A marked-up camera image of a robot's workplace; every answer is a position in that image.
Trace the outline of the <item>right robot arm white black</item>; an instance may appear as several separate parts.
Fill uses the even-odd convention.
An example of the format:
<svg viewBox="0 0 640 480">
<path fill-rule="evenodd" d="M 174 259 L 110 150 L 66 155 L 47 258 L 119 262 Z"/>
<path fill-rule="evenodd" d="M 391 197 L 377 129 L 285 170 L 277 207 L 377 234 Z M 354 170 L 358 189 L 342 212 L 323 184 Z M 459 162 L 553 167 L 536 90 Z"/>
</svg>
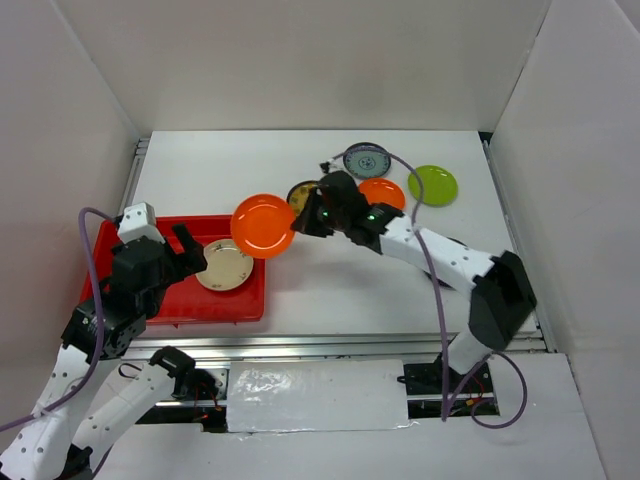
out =
<svg viewBox="0 0 640 480">
<path fill-rule="evenodd" d="M 469 301 L 467 326 L 442 349 L 435 368 L 436 381 L 446 391 L 460 390 L 476 364 L 505 351 L 537 306 L 518 255 L 474 250 L 419 227 L 401 209 L 369 202 L 343 171 L 325 175 L 311 188 L 291 229 L 321 238 L 340 231 L 358 246 L 429 273 Z"/>
</svg>

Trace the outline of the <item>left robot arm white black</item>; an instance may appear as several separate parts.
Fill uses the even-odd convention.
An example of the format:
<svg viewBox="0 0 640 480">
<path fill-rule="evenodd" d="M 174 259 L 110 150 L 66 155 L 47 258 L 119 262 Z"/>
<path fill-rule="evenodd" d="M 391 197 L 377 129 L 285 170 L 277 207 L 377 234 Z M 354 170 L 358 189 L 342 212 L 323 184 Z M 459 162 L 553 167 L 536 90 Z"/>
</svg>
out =
<svg viewBox="0 0 640 480">
<path fill-rule="evenodd" d="M 89 479 L 114 443 L 152 406 L 196 390 L 196 363 L 165 346 L 131 383 L 95 413 L 89 408 L 132 341 L 161 309 L 166 291 L 203 271 L 203 247 L 173 226 L 181 252 L 141 235 L 112 249 L 111 273 L 79 304 L 62 335 L 48 382 L 28 420 L 1 455 L 4 479 Z"/>
</svg>

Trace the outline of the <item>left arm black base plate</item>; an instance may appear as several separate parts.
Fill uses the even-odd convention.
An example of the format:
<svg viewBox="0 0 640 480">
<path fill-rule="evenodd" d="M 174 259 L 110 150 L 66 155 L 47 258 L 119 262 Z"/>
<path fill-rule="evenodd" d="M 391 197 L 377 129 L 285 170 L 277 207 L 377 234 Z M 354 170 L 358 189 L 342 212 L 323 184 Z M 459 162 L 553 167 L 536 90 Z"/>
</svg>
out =
<svg viewBox="0 0 640 480">
<path fill-rule="evenodd" d="M 193 401 L 194 403 L 200 400 L 210 400 L 217 406 L 223 386 L 222 381 L 217 380 L 208 370 L 195 368 L 176 379 L 171 396 L 177 400 Z"/>
</svg>

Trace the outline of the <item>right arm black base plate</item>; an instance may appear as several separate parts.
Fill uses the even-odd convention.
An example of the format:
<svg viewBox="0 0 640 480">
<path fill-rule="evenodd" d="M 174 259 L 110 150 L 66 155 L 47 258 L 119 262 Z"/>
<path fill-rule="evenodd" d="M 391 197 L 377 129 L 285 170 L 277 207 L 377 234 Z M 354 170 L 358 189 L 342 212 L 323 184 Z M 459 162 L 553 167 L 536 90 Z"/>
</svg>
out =
<svg viewBox="0 0 640 480">
<path fill-rule="evenodd" d="M 437 358 L 431 363 L 406 363 L 396 378 L 410 399 L 434 400 L 442 397 L 443 363 Z M 460 396 L 484 397 L 494 393 L 489 367 L 484 363 L 465 383 Z"/>
</svg>

